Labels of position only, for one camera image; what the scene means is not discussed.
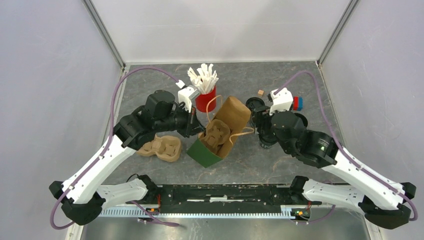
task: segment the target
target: gray floor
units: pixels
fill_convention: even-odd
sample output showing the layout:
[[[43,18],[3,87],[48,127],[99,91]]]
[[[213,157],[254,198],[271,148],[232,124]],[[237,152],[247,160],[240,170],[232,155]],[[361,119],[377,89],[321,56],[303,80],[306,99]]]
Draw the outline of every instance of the gray floor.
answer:
[[[312,209],[319,218],[328,209]],[[363,217],[337,209],[328,219],[298,225],[287,219],[169,218],[168,227],[138,223],[135,218],[98,217],[84,228],[83,240],[369,240]]]
[[[157,67],[189,83],[187,70],[189,67],[197,69],[200,64],[163,64]],[[248,98],[256,96],[258,90],[264,90],[265,94],[268,94],[296,72],[309,70],[319,80],[324,111],[336,128],[336,132],[339,132],[327,91],[314,62],[216,63],[213,69],[219,77],[216,86],[217,95],[222,95],[224,99],[232,95],[243,103]],[[130,114],[138,106],[144,105],[147,96],[159,89],[170,91],[175,95],[178,91],[173,80],[153,70],[140,71],[130,76],[126,82],[119,117]],[[308,128],[329,133],[321,116],[315,87],[310,77],[300,76],[288,86],[288,89],[294,96],[303,97],[302,114],[308,118]],[[206,114],[198,112],[198,117],[206,125]],[[166,135],[179,136],[176,132],[167,132]],[[258,136],[254,134],[239,137],[231,153],[209,168],[203,168],[186,155],[186,150],[195,141],[196,136],[190,138],[180,136],[180,138],[183,150],[178,161],[169,163],[156,156],[133,155],[106,179],[105,184],[123,183],[134,173],[147,174],[156,184],[291,183],[296,175],[317,181],[341,182],[330,173],[304,165],[284,154],[277,144],[268,150],[261,148]]]

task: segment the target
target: metal frame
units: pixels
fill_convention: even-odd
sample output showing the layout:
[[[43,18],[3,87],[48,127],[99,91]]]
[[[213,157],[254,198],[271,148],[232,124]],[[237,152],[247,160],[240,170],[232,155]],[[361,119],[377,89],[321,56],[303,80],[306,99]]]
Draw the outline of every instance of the metal frame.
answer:
[[[340,20],[337,23],[337,26],[335,27],[334,31],[331,34],[330,39],[328,40],[327,44],[324,47],[324,50],[322,51],[321,55],[319,56],[316,63],[318,65],[323,64],[323,62],[326,60],[326,57],[328,56],[330,50],[333,48],[334,43],[336,42],[337,38],[339,38],[340,33],[343,31],[343,28],[345,27],[346,23],[348,22],[349,18],[351,17],[352,13],[355,10],[355,7],[357,6],[358,2],[360,0],[350,0],[349,4],[347,5],[346,9],[343,12],[343,15],[341,16]]]
[[[101,36],[103,37],[104,41],[106,42],[107,46],[109,47],[110,51],[112,52],[113,57],[115,58],[116,62],[121,68],[125,67],[125,62],[122,59],[117,47],[114,44],[114,41],[112,41],[111,36],[108,33],[108,30],[106,29],[105,25],[103,24],[102,19],[99,16],[99,13],[97,12],[96,8],[94,7],[94,4],[91,0],[81,0],[82,3],[87,8],[88,13],[90,14],[91,18],[93,19],[94,24],[96,25],[98,31],[100,32]]]

